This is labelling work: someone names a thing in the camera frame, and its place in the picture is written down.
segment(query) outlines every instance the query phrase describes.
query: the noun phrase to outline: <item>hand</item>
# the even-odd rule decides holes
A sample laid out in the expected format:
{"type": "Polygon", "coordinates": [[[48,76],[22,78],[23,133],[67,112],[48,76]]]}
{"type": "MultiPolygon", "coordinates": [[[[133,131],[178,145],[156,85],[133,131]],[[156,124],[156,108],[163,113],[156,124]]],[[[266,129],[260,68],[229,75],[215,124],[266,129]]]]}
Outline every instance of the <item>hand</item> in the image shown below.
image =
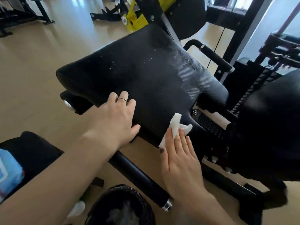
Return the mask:
{"type": "Polygon", "coordinates": [[[166,148],[160,148],[162,176],[170,195],[184,207],[193,207],[203,198],[211,197],[203,183],[201,165],[192,142],[179,134],[173,140],[172,129],[166,133],[166,148]]]}
{"type": "Polygon", "coordinates": [[[84,137],[96,140],[101,147],[110,150],[111,156],[129,143],[141,128],[140,125],[131,127],[136,101],[131,99],[126,104],[124,99],[128,99],[128,92],[122,91],[120,97],[112,92],[107,102],[97,108],[93,127],[84,134],[84,137]]]}

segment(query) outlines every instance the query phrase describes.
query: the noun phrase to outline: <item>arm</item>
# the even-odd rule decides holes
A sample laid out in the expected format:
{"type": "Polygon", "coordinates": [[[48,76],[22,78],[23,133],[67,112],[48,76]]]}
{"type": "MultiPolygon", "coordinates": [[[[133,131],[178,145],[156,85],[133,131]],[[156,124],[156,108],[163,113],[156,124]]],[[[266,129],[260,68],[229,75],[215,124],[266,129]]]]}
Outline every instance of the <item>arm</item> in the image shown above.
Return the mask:
{"type": "Polygon", "coordinates": [[[162,176],[174,200],[193,219],[208,225],[234,225],[216,198],[204,187],[201,165],[192,142],[182,129],[173,140],[172,129],[166,133],[166,148],[160,148],[162,176]]]}
{"type": "MultiPolygon", "coordinates": [[[[0,205],[0,224],[62,224],[101,166],[130,142],[135,100],[126,106],[111,93],[97,109],[94,126],[59,159],[0,205]]],[[[123,91],[120,98],[127,99],[123,91]]]]}

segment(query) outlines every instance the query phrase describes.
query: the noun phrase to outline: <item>tiled floor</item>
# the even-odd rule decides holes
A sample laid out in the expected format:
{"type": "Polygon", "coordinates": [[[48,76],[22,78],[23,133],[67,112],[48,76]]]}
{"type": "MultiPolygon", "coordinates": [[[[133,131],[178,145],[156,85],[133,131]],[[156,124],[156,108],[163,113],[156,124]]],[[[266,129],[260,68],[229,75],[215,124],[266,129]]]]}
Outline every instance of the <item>tiled floor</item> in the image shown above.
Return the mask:
{"type": "MultiPolygon", "coordinates": [[[[66,109],[59,97],[64,88],[56,79],[55,71],[127,35],[127,31],[122,22],[92,22],[89,13],[100,12],[103,7],[100,0],[44,0],[43,5],[55,24],[27,23],[10,28],[14,35],[0,39],[0,141],[19,136],[23,131],[32,131],[62,150],[71,150],[72,142],[87,129],[89,117],[66,109]]],[[[193,37],[215,49],[222,30],[207,23],[193,37]]],[[[218,54],[225,52],[232,34],[230,30],[224,31],[216,49],[218,54]]],[[[197,49],[190,48],[189,52],[205,67],[208,66],[208,58],[197,49]]],[[[208,68],[214,73],[216,66],[211,63],[208,68]]],[[[122,152],[163,186],[155,147],[137,138],[122,152]]],[[[93,202],[105,189],[119,183],[132,185],[108,163],[98,176],[105,180],[105,188],[91,189],[86,198],[87,209],[74,224],[83,224],[93,202]]],[[[230,177],[239,183],[246,182],[239,175],[230,177]]],[[[237,223],[244,224],[237,215],[237,200],[208,182],[206,185],[237,223]]],[[[300,184],[287,182],[287,185],[289,204],[264,211],[263,224],[298,224],[300,221],[297,213],[300,184]]],[[[176,208],[165,213],[151,204],[157,224],[173,224],[172,214],[176,208]]]]}

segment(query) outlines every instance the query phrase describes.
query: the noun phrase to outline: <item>black padded seat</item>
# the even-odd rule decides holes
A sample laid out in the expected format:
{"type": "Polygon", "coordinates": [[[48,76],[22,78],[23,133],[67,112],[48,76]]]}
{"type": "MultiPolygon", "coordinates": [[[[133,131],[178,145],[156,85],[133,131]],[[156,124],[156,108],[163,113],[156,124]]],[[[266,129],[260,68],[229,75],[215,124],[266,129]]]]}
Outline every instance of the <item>black padded seat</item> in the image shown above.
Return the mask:
{"type": "Polygon", "coordinates": [[[129,99],[137,101],[134,121],[159,139],[177,112],[181,123],[193,124],[192,140],[204,141],[207,133],[190,116],[191,108],[198,100],[215,112],[228,98],[227,89],[155,24],[58,69],[56,75],[68,91],[96,106],[112,91],[128,91],[129,99]]]}

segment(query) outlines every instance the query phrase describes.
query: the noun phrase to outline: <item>blue wipe package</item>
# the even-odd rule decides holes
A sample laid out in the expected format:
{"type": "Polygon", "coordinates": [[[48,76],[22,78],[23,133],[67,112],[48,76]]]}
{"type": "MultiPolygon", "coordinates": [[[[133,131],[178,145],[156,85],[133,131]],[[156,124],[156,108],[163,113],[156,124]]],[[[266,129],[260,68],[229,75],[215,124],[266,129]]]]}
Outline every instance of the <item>blue wipe package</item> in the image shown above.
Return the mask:
{"type": "Polygon", "coordinates": [[[0,148],[0,203],[24,178],[23,168],[6,150],[0,148]]]}

